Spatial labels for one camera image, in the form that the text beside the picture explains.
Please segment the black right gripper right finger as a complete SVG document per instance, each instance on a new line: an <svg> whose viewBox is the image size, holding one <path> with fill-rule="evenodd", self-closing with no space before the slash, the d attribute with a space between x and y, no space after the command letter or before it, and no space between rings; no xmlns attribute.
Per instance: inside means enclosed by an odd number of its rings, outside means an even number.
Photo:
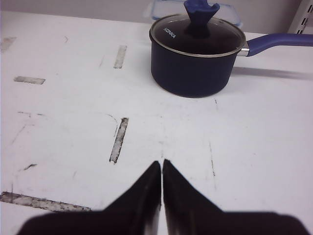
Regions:
<svg viewBox="0 0 313 235"><path fill-rule="evenodd" d="M226 212L197 191L169 160L163 162L163 202L170 235L307 235L296 217L274 212Z"/></svg>

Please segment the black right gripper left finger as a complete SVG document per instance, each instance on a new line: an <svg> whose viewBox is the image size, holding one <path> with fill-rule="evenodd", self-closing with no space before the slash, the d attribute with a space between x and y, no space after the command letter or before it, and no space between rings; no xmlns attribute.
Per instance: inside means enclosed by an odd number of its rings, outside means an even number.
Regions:
<svg viewBox="0 0 313 235"><path fill-rule="evenodd" d="M135 183L102 211L58 212L27 220L20 235L156 235L161 169L154 161Z"/></svg>

